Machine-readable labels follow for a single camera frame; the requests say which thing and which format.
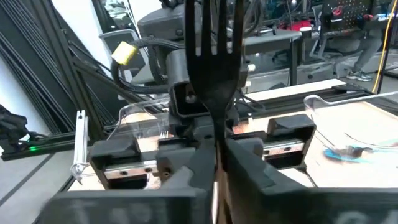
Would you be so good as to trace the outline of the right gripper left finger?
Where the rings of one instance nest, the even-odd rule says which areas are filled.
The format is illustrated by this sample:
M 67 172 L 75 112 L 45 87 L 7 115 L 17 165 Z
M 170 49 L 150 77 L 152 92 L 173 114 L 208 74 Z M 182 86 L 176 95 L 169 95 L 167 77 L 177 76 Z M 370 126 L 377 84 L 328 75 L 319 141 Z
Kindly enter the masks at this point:
M 43 207 L 41 224 L 212 223 L 216 149 L 202 145 L 157 190 L 62 192 Z

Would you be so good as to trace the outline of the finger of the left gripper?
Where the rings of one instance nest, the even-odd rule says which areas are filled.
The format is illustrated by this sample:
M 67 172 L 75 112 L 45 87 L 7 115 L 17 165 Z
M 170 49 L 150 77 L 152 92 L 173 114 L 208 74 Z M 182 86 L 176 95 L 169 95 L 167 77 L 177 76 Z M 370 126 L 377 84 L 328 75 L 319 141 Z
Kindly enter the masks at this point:
M 260 138 L 237 139 L 231 144 L 231 153 L 234 156 L 262 156 L 263 146 Z
M 161 182 L 166 182 L 194 154 L 194 147 L 160 147 L 155 158 Z

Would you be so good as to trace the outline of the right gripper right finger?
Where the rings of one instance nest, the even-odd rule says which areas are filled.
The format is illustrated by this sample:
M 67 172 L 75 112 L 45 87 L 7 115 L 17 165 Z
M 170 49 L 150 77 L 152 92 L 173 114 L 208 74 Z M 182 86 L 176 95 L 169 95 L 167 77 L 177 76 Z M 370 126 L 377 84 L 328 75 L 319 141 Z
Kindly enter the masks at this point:
M 397 224 L 397 189 L 305 187 L 236 141 L 227 144 L 234 223 Z

